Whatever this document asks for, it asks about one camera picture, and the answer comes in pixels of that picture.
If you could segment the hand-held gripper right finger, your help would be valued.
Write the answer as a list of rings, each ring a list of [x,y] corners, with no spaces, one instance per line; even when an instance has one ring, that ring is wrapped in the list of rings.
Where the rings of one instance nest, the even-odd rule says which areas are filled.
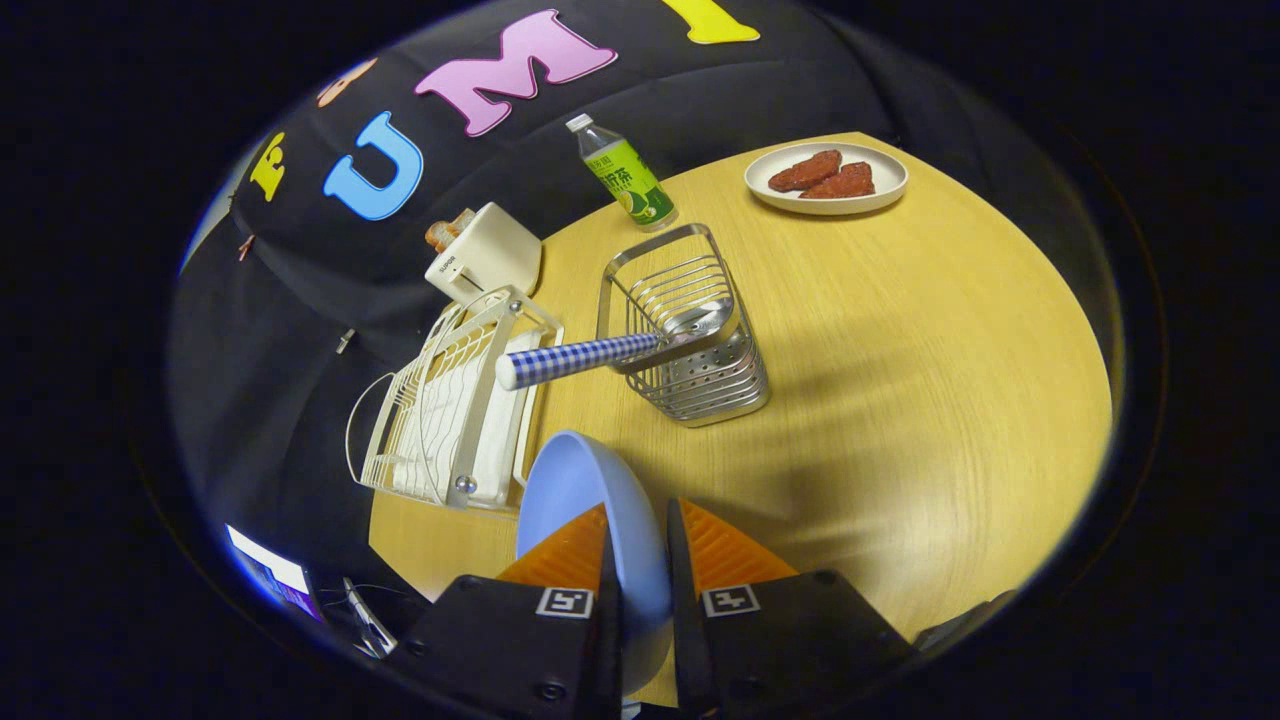
[[[831,569],[797,571],[672,500],[667,546],[678,707],[695,719],[847,719],[916,651]]]

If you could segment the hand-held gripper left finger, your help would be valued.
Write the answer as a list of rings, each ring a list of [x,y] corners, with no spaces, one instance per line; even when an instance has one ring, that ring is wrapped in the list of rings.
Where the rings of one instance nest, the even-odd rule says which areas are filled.
[[[453,719],[614,719],[623,614],[605,506],[497,578],[462,575],[385,665]]]

